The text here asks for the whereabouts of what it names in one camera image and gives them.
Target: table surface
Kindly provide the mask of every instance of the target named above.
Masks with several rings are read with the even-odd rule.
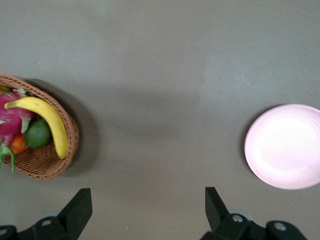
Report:
[[[283,190],[244,156],[253,121],[320,108],[320,1],[0,0],[0,72],[77,119],[73,165],[49,181],[0,170],[0,225],[19,231],[91,188],[79,239],[197,240],[205,187],[261,226],[320,235],[320,184]]]

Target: dragon fruit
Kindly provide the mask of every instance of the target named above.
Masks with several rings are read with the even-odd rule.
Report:
[[[6,154],[10,154],[12,172],[15,169],[15,155],[9,146],[16,135],[27,130],[30,121],[37,114],[22,108],[5,109],[5,104],[26,96],[27,93],[23,88],[0,95],[0,166]]]

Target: wicker basket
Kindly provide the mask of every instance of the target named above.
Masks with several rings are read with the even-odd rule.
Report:
[[[17,77],[0,73],[0,85],[12,89],[24,88],[35,97],[41,98],[53,106],[62,117],[69,139],[69,152],[65,159],[59,158],[52,141],[43,148],[29,148],[27,151],[17,154],[14,163],[15,171],[35,180],[49,180],[62,174],[70,166],[79,144],[79,128],[75,120],[49,94]],[[10,156],[6,156],[3,162],[11,167]]]

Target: banana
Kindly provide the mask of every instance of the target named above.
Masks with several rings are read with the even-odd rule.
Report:
[[[12,91],[11,88],[0,85],[0,95],[11,92],[11,91]]]
[[[4,108],[26,109],[44,118],[50,127],[56,153],[61,159],[66,158],[69,152],[68,134],[59,113],[49,103],[38,97],[26,96],[15,101],[7,102]]]

